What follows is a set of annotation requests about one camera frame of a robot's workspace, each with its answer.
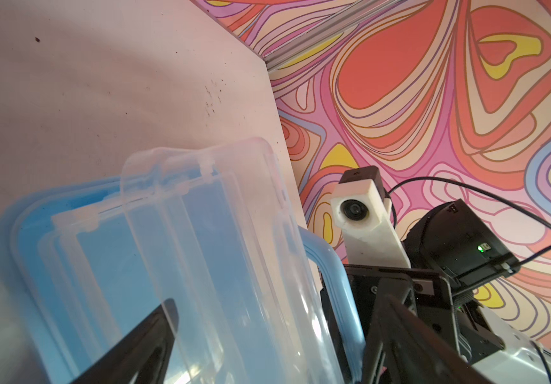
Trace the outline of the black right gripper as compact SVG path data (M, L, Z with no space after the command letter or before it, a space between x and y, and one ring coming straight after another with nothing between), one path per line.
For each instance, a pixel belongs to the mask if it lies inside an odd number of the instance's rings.
M497 383L520 371L520 334L473 297L471 286L513 254L462 200L433 208L401 240L411 268L344 265L336 254L320 270L323 309L347 383L361 381L365 339L381 282L402 281L419 318L468 363Z

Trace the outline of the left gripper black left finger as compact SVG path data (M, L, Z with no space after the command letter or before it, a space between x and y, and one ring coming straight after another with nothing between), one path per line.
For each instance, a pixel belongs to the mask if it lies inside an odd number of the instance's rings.
M73 382L163 383L178 325L177 305L167 299Z

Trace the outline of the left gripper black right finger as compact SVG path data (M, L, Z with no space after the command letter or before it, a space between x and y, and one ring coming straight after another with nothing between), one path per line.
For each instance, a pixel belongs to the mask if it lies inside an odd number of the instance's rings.
M374 301L361 382L376 381L383 367L393 383L489 382L390 294Z

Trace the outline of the blue plastic tool box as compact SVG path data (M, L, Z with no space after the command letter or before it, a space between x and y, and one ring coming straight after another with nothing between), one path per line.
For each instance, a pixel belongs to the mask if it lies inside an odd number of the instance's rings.
M0 218L0 274L51 383L144 327L161 383L348 383L364 342L345 270L263 184L230 174L43 191Z

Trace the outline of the clear plastic box lid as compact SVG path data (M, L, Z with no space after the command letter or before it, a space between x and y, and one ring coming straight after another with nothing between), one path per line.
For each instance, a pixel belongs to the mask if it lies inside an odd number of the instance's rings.
M262 139L131 155L119 189L57 214L41 240L88 359L167 299L163 383L341 383L277 158Z

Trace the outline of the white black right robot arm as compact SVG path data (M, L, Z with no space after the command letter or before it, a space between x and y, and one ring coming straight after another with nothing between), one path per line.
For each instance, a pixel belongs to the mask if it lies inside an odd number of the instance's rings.
M380 298L392 296L429 327L463 364L495 383L551 383L551 352L507 328L473 297L475 288L518 272L515 256L462 200L437 206L400 240L391 202L380 195L331 201L349 264L330 246L314 260L323 307L345 378L393 380L379 333Z

